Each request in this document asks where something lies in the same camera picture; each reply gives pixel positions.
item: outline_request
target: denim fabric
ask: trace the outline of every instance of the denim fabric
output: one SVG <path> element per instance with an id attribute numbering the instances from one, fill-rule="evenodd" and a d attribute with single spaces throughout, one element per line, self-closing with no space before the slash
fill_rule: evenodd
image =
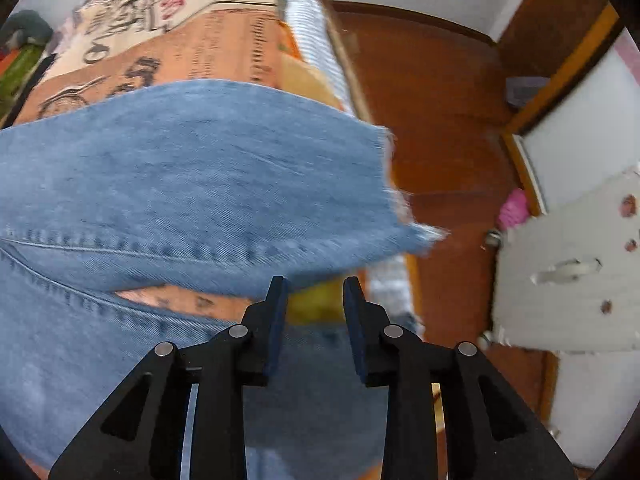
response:
<path id="1" fill-rule="evenodd" d="M 257 85 L 141 89 L 0 134 L 0 239 L 93 290 L 299 288 L 434 239 L 398 221 L 385 136 Z"/>
<path id="2" fill-rule="evenodd" d="M 10 253 L 0 248 L 0 424 L 46 468 L 158 342 L 189 346 L 229 325 L 77 290 Z M 360 384 L 344 326 L 287 327 L 270 386 L 245 388 L 244 405 L 250 480 L 352 480 L 382 459 L 386 389 Z"/>
<path id="3" fill-rule="evenodd" d="M 50 467 L 149 349 L 228 326 L 133 304 L 158 283 L 261 298 L 436 231 L 398 222 L 386 132 L 277 90 L 177 82 L 0 133 L 0 423 Z M 382 456 L 384 390 L 343 326 L 288 327 L 245 395 L 250 478 L 353 479 Z"/>

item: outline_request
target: wooden trim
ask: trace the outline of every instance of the wooden trim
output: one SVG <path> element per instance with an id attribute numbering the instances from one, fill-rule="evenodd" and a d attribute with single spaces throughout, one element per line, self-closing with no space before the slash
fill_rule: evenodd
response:
<path id="1" fill-rule="evenodd" d="M 618 13 L 607 4 L 578 47 L 562 63 L 549 83 L 507 124 L 503 137 L 525 135 L 564 98 L 600 60 L 623 25 Z"/>
<path id="2" fill-rule="evenodd" d="M 556 395 L 556 384 L 558 382 L 558 365 L 560 359 L 551 352 L 545 352 L 545 360 L 542 370 L 542 393 L 540 393 L 540 404 L 538 405 L 538 416 L 543 424 L 548 424 L 551 418 L 551 407 Z"/>
<path id="3" fill-rule="evenodd" d="M 431 27 L 444 28 L 463 36 L 468 36 L 474 40 L 482 41 L 489 45 L 495 45 L 494 40 L 489 38 L 486 34 L 473 30 L 472 28 L 465 27 L 458 23 L 444 20 L 443 18 L 437 18 L 436 16 L 430 16 L 422 12 L 415 12 L 414 10 L 399 9 L 399 7 L 387 7 L 384 5 L 365 4 L 362 2 L 344 2 L 340 0 L 332 1 L 332 5 L 337 12 L 356 12 L 359 14 L 375 14 L 377 16 L 388 16 L 390 18 L 398 18 L 400 20 L 409 20 L 410 22 L 422 23 L 424 25 L 431 25 Z"/>
<path id="4" fill-rule="evenodd" d="M 411 295 L 414 308 L 420 309 L 422 305 L 422 290 L 420 289 L 420 270 L 418 270 L 418 257 L 415 254 L 404 254 L 404 265 L 409 274 L 409 284 L 411 285 Z"/>
<path id="5" fill-rule="evenodd" d="M 574 473 L 578 480 L 587 480 L 593 474 L 593 469 L 574 466 Z"/>
<path id="6" fill-rule="evenodd" d="M 520 185 L 527 196 L 529 212 L 532 216 L 540 216 L 545 211 L 545 207 L 538 196 L 537 186 L 533 181 L 529 165 L 520 151 L 516 136 L 505 132 L 502 134 L 502 141 L 509 152 L 509 158 L 518 173 Z"/>

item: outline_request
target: white cabinet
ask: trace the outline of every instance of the white cabinet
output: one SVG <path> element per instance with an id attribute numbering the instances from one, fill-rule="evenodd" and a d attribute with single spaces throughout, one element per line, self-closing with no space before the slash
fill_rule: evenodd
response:
<path id="1" fill-rule="evenodd" d="M 637 167 L 509 231 L 498 254 L 494 339 L 551 351 L 640 349 Z"/>

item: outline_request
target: yellow object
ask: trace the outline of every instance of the yellow object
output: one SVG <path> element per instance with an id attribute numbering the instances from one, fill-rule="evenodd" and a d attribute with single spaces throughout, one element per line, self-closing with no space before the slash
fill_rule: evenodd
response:
<path id="1" fill-rule="evenodd" d="M 433 413 L 436 416 L 436 433 L 440 433 L 444 430 L 444 409 L 442 407 L 442 395 L 438 383 L 431 383 L 431 393 L 434 399 Z"/>
<path id="2" fill-rule="evenodd" d="M 287 302 L 287 322 L 300 325 L 343 320 L 343 281 L 344 276 L 340 276 L 290 294 Z"/>
<path id="3" fill-rule="evenodd" d="M 316 67 L 280 53 L 280 89 L 342 110 L 327 78 Z"/>

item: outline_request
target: denim seam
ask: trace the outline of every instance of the denim seam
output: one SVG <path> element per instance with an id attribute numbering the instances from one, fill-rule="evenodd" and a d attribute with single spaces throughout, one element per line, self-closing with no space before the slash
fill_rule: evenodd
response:
<path id="1" fill-rule="evenodd" d="M 437 240 L 440 237 L 440 230 L 437 228 L 432 228 L 427 225 L 417 224 L 411 222 L 409 224 L 396 224 L 394 228 L 397 230 L 417 230 L 418 238 L 421 239 L 422 244 L 425 244 L 427 240 L 424 239 L 424 235 L 430 235 L 430 238 L 433 240 Z M 389 228 L 383 228 L 379 230 L 382 233 L 386 234 L 388 238 Z M 78 252 L 87 252 L 87 253 L 108 253 L 108 254 L 116 254 L 120 256 L 142 256 L 145 258 L 157 258 L 164 261 L 172 261 L 172 262 L 187 262 L 187 263 L 195 263 L 195 264 L 217 264 L 219 266 L 254 266 L 257 264 L 275 264 L 283 260 L 289 260 L 291 257 L 298 257 L 302 255 L 306 255 L 309 251 L 317 251 L 320 249 L 329 248 L 335 245 L 339 245 L 341 247 L 345 246 L 346 242 L 352 241 L 351 237 L 336 237 L 336 238 L 327 238 L 321 241 L 301 244 L 296 242 L 295 247 L 289 249 L 289 251 L 284 249 L 278 249 L 279 254 L 275 254 L 273 256 L 260 256 L 253 258 L 251 260 L 235 260 L 235 261 L 220 261 L 218 259 L 209 259 L 205 260 L 202 258 L 187 258 L 182 256 L 168 256 L 166 254 L 157 254 L 157 253 L 147 253 L 142 251 L 127 251 L 127 250 L 118 250 L 112 248 L 96 248 L 96 247 L 82 247 L 82 246 L 71 246 L 71 245 L 63 245 L 63 244 L 44 244 L 41 242 L 30 242 L 25 240 L 20 240 L 18 238 L 7 238 L 0 237 L 0 241 L 5 241 L 9 244 L 21 244 L 26 246 L 40 247 L 43 249 L 54 249 L 54 250 L 63 250 L 63 251 L 78 251 Z"/>
<path id="2" fill-rule="evenodd" d="M 89 301 L 95 304 L 110 306 L 117 310 L 121 310 L 130 314 L 136 314 L 137 316 L 141 316 L 141 317 L 147 317 L 149 319 L 153 319 L 156 321 L 167 322 L 168 320 L 170 320 L 171 322 L 183 325 L 185 327 L 199 328 L 206 331 L 210 331 L 212 329 L 211 325 L 205 322 L 199 322 L 197 320 L 191 320 L 191 319 L 183 319 L 181 317 L 172 316 L 172 314 L 156 314 L 154 312 L 149 312 L 148 310 L 143 310 L 140 308 L 136 308 L 134 306 L 119 304 L 119 303 L 105 300 L 104 298 L 98 298 L 97 296 L 92 296 L 87 292 L 77 290 L 76 288 L 72 288 L 68 285 L 63 285 L 62 283 L 52 280 L 50 278 L 47 278 L 46 276 L 43 276 L 39 272 L 36 272 L 35 270 L 31 269 L 31 267 L 18 261 L 16 258 L 11 256 L 11 254 L 7 253 L 2 247 L 0 247 L 0 260 L 2 259 L 8 259 L 9 261 L 11 261 L 15 265 L 14 269 L 16 269 L 17 272 L 26 274 L 29 277 L 34 278 L 38 286 L 42 287 L 43 284 L 37 283 L 37 282 L 44 282 L 47 285 L 50 285 L 59 289 L 60 291 L 63 291 L 63 292 L 66 292 L 67 294 L 71 294 L 75 296 L 76 298 L 78 298 L 78 300 L 81 300 L 82 302 Z M 217 322 L 222 321 L 220 319 L 215 319 L 215 318 L 210 318 L 210 319 L 212 321 L 217 321 Z"/>

